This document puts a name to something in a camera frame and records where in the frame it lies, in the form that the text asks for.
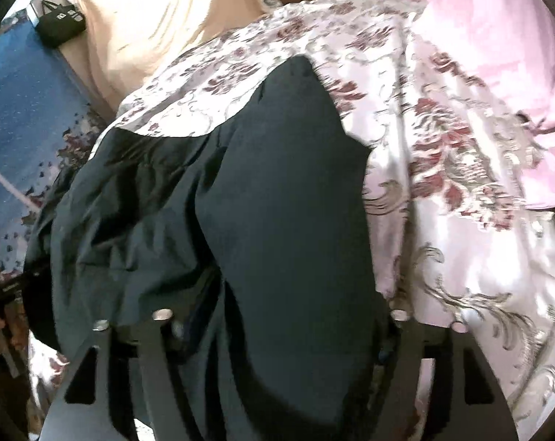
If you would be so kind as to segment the person's left hand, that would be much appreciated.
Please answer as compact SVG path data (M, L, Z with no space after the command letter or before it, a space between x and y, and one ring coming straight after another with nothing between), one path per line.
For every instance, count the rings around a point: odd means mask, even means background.
M29 327L20 302L13 302L4 309L0 317L0 354L11 345L16 351L26 351Z

